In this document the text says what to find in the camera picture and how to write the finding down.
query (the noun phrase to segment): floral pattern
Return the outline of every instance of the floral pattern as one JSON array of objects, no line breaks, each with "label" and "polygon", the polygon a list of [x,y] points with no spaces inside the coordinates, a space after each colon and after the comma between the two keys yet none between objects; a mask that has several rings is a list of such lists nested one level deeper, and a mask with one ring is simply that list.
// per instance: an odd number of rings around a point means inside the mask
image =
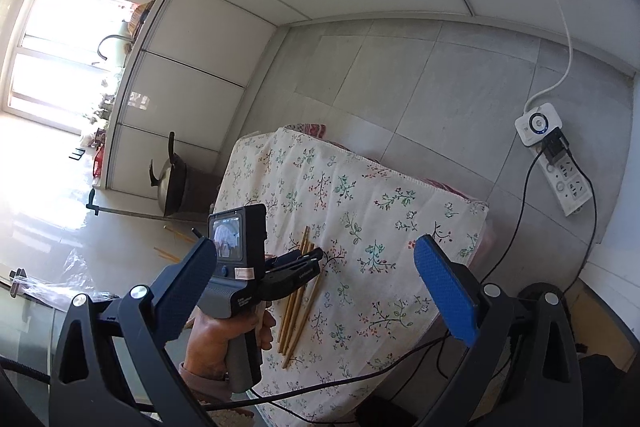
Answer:
[{"label": "floral pattern", "polygon": [[[263,355],[262,381],[255,386],[263,396],[356,377],[397,360],[438,312],[415,269],[416,239],[430,233],[450,259],[468,264],[488,211],[482,201],[285,129],[240,139],[234,147],[215,211],[253,203],[267,209],[267,253],[299,247],[305,225],[325,253],[319,291],[288,367],[281,368],[275,350]],[[304,306],[313,286],[307,285]],[[276,335],[285,307],[286,299],[273,303]],[[310,421],[335,421],[383,378],[279,404]],[[306,425],[271,404],[258,409],[271,426]]]}]

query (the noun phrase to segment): metal bolt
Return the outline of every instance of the metal bolt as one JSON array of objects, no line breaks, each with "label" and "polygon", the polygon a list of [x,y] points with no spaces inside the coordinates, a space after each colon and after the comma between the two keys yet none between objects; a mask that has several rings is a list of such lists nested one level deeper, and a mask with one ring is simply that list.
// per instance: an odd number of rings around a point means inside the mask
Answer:
[{"label": "metal bolt", "polygon": [[484,285],[484,293],[490,297],[496,298],[500,296],[500,288],[495,284]]},{"label": "metal bolt", "polygon": [[129,294],[134,298],[134,299],[142,299],[146,293],[148,292],[148,290],[146,289],[146,286],[135,286],[131,289],[131,291],[129,292]]},{"label": "metal bolt", "polygon": [[558,296],[555,293],[547,292],[545,293],[545,301],[547,301],[552,306],[555,306],[556,304],[558,304],[558,302],[560,302],[560,299],[558,299]]},{"label": "metal bolt", "polygon": [[84,293],[78,294],[71,302],[74,306],[82,306],[86,302],[86,295]]}]

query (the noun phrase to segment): power strip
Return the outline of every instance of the power strip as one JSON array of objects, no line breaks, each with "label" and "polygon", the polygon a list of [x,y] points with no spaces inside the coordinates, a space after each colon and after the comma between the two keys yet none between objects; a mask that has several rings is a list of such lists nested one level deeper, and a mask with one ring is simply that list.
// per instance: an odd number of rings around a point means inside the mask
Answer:
[{"label": "power strip", "polygon": [[[529,147],[533,156],[536,156],[542,147],[542,143],[536,143]],[[551,185],[551,190],[558,198],[565,216],[573,214],[578,208],[593,198],[589,184],[576,168],[574,161],[567,153],[551,165],[544,154],[540,155],[538,164],[545,173],[546,179]]]}]

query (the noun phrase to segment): display screen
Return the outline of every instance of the display screen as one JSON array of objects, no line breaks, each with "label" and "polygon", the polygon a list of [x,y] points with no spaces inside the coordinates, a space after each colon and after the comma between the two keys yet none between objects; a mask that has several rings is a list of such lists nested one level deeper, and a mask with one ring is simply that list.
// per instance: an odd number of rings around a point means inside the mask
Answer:
[{"label": "display screen", "polygon": [[213,242],[216,245],[218,258],[241,261],[240,218],[226,217],[225,219],[217,219],[213,222],[212,229]]}]

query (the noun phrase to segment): floral tablecloth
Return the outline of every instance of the floral tablecloth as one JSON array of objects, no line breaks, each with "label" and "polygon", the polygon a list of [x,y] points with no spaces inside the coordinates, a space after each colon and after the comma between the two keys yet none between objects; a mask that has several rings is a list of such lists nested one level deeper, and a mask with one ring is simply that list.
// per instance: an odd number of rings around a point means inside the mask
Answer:
[{"label": "floral tablecloth", "polygon": [[[450,259],[469,264],[488,211],[482,201],[283,128],[238,140],[216,212],[258,202],[267,207],[267,253],[295,248],[306,225],[326,252],[320,291],[289,366],[280,367],[275,348],[264,356],[255,386],[263,396],[370,373],[407,352],[438,313],[415,269],[415,239],[431,233]],[[285,305],[273,305],[276,335]],[[382,378],[280,404],[310,420],[335,420]],[[278,427],[306,425],[272,405],[260,411]]]}]

